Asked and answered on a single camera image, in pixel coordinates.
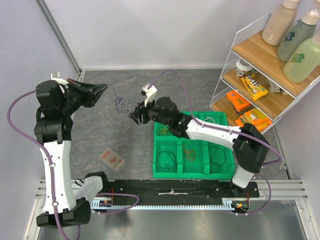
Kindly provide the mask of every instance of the shelf board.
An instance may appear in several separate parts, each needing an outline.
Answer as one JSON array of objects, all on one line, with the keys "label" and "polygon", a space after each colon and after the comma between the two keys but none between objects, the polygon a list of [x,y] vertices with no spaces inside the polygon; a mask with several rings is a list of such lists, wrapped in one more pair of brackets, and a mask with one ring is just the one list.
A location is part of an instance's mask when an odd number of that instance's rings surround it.
[{"label": "shelf board", "polygon": [[293,83],[283,72],[286,63],[278,58],[277,49],[277,46],[265,43],[261,31],[234,46],[232,51],[296,97],[320,76],[320,66],[318,65],[302,83]]},{"label": "shelf board", "polygon": [[227,96],[224,96],[220,100],[211,104],[211,108],[216,112],[224,112],[226,114],[228,124],[230,126],[237,126],[236,120],[239,118],[239,116],[237,115],[235,109],[232,107]]},{"label": "shelf board", "polygon": [[[254,101],[246,89],[243,82],[236,75],[236,69],[229,71],[223,76],[223,79],[232,85],[239,93],[244,96],[249,102],[257,106],[272,120],[281,114],[294,100],[290,95],[282,95],[280,92],[268,93],[267,95]],[[258,73],[255,80],[264,88],[266,88],[266,77],[261,73]]]}]

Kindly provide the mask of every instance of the green bottle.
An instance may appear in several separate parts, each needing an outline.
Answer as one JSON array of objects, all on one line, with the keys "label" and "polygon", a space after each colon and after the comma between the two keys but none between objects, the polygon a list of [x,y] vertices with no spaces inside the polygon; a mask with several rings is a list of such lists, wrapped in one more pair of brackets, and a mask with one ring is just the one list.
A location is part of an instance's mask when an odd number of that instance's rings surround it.
[{"label": "green bottle", "polygon": [[289,28],[277,50],[278,57],[282,61],[288,62],[298,46],[313,36],[319,18],[319,9],[309,10]]},{"label": "green bottle", "polygon": [[300,84],[320,64],[320,30],[295,50],[283,68],[284,75]]}]

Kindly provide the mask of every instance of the gray wall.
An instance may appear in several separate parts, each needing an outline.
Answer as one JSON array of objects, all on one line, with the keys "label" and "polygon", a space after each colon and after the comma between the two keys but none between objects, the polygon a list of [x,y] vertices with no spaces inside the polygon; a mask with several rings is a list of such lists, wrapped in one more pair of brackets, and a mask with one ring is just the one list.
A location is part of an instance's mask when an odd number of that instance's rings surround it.
[{"label": "gray wall", "polygon": [[[61,71],[65,78],[75,78],[76,73],[33,0],[1,1],[0,22],[0,238],[21,240],[44,163],[39,148],[9,127],[7,109],[18,96],[50,79],[51,72]],[[11,114],[31,136],[38,105],[31,95]]]},{"label": "gray wall", "polygon": [[[301,0],[299,17],[313,0]],[[46,0],[82,68],[214,68],[282,0]]]},{"label": "gray wall", "polygon": [[320,84],[318,83],[276,125],[286,161],[301,179],[320,226]]}]

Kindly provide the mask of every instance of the white lid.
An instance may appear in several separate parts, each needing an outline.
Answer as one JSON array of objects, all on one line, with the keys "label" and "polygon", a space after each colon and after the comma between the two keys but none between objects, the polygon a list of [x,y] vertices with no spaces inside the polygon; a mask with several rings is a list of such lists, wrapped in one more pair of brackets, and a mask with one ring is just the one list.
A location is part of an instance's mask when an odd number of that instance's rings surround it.
[{"label": "white lid", "polygon": [[312,9],[309,10],[302,18],[302,22],[308,25],[316,25],[320,18],[320,10],[319,9]]},{"label": "white lid", "polygon": [[296,9],[299,6],[300,0],[284,0],[282,3],[287,9]]},{"label": "white lid", "polygon": [[320,0],[314,0],[313,4],[316,8],[320,9]]},{"label": "white lid", "polygon": [[312,42],[314,45],[320,47],[320,30],[318,30],[318,31],[316,32],[316,34],[313,35],[313,37],[311,38],[311,42]]},{"label": "white lid", "polygon": [[236,61],[236,67],[242,71],[246,71],[249,72],[253,69],[252,66],[250,66],[248,63],[246,63],[244,60],[239,59],[238,61]]}]

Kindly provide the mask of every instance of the green tray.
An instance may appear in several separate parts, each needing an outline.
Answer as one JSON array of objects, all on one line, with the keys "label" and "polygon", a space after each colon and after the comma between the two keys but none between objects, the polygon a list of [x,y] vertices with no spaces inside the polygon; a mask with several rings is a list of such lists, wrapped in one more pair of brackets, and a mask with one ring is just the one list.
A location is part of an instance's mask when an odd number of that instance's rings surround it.
[{"label": "green tray", "polygon": [[[224,112],[193,112],[196,118],[228,125]],[[229,180],[235,173],[230,149],[202,140],[173,136],[168,127],[154,124],[153,176],[170,179]]]}]

